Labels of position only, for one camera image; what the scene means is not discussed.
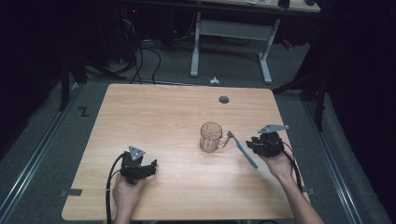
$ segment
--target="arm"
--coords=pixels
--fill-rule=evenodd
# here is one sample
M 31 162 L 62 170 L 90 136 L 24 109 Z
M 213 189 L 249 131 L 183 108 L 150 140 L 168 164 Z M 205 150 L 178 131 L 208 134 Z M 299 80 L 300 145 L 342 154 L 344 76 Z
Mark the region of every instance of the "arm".
M 113 198 L 118 208 L 115 224 L 129 224 L 131 214 L 139 200 L 141 190 L 146 179 L 140 179 L 136 185 L 131 185 L 126 178 L 117 174 L 116 185 L 113 189 Z
M 291 164 L 286 155 L 281 153 L 274 158 L 261 158 L 285 191 L 296 223 L 324 223 L 294 182 Z

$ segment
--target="white desk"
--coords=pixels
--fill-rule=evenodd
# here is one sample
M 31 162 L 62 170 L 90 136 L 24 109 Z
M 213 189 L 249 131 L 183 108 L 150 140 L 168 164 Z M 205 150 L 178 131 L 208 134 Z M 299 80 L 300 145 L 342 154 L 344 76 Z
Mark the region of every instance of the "white desk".
M 201 2 L 232 4 L 241 7 L 267 7 L 284 10 L 283 8 L 277 6 L 278 0 L 272 0 L 271 3 L 268 4 L 264 3 L 263 1 L 259 1 L 254 6 L 247 3 L 245 0 L 202 0 Z M 290 0 L 290 7 L 287 10 L 316 13 L 320 12 L 320 8 L 317 4 L 314 4 L 311 7 L 307 5 L 304 0 Z M 201 20 L 201 13 L 198 12 L 195 28 L 195 43 L 191 61 L 191 76 L 198 76 L 200 35 L 217 35 L 265 41 L 266 44 L 264 46 L 264 49 L 262 50 L 262 53 L 258 55 L 258 57 L 260 65 L 262 67 L 264 82 L 266 84 L 271 84 L 272 79 L 266 60 L 272 43 L 274 41 L 279 23 L 280 19 L 276 19 L 273 25 L 267 26 L 238 22 Z

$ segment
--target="gray carpet floor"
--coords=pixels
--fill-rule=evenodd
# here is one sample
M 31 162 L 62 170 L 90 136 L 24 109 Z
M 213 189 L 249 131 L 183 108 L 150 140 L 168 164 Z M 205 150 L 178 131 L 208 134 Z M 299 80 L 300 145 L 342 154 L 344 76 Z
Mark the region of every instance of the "gray carpet floor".
M 202 46 L 198 77 L 190 77 L 192 46 L 187 45 L 188 41 L 182 43 L 186 46 L 174 45 L 168 48 L 157 44 L 151 48 L 161 55 L 161 65 L 155 75 L 157 84 L 211 86 L 210 80 L 216 77 L 220 82 L 216 86 L 274 89 L 293 80 L 309 49 L 309 45 L 291 50 L 273 45 L 267 61 L 274 82 L 272 85 L 266 85 L 263 82 L 257 54 L 251 52 L 258 51 L 260 43 L 248 43 L 243 46 L 229 44 L 219 48 L 216 44 L 210 43 Z M 155 53 L 143 50 L 140 77 L 149 82 L 158 62 L 159 58 Z M 118 67 L 120 66 L 117 64 L 112 65 L 113 69 Z M 127 77 L 126 81 L 89 75 L 89 81 L 78 88 L 79 91 L 74 91 L 75 100 L 49 141 L 48 151 L 26 190 L 15 208 L 11 209 L 12 213 L 7 223 L 74 223 L 62 219 L 65 197 L 60 196 L 61 191 L 71 187 L 107 86 L 111 83 L 129 83 L 134 72 L 135 68 L 123 74 Z M 349 223 L 346 209 L 330 175 L 331 170 L 325 161 L 316 127 L 312 125 L 312 118 L 304 109 L 306 103 L 300 101 L 298 93 L 299 91 L 285 91 L 276 96 L 276 102 L 282 119 L 291 127 L 288 135 L 304 182 L 315 192 L 309 196 L 311 203 L 326 223 Z M 29 125 L 13 148 L 1 160 L 1 202 L 5 201 L 52 121 L 59 115 L 60 95 L 61 87 L 58 84 L 47 101 L 30 118 Z M 82 107 L 86 107 L 85 114 L 89 116 L 81 116 Z M 390 223 L 344 137 L 329 97 L 326 98 L 323 129 L 321 134 L 325 136 L 340 173 L 346 181 L 353 202 L 358 208 L 361 223 Z M 294 223 L 293 220 L 277 222 Z

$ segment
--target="mug handle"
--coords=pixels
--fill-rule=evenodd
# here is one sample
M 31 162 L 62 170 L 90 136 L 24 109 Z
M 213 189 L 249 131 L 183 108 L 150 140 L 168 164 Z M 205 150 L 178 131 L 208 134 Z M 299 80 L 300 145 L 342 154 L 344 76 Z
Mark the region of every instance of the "mug handle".
M 219 148 L 225 147 L 230 140 L 230 135 L 228 133 L 223 133 L 219 140 Z

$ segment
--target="wrist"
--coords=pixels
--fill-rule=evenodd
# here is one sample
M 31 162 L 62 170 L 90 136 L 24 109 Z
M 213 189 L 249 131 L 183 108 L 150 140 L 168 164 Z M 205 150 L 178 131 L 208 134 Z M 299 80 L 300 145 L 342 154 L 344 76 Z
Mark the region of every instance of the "wrist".
M 115 224 L 130 223 L 132 211 L 128 209 L 121 209 L 117 211 Z
M 291 176 L 278 176 L 277 180 L 283 188 L 297 186 L 296 182 Z

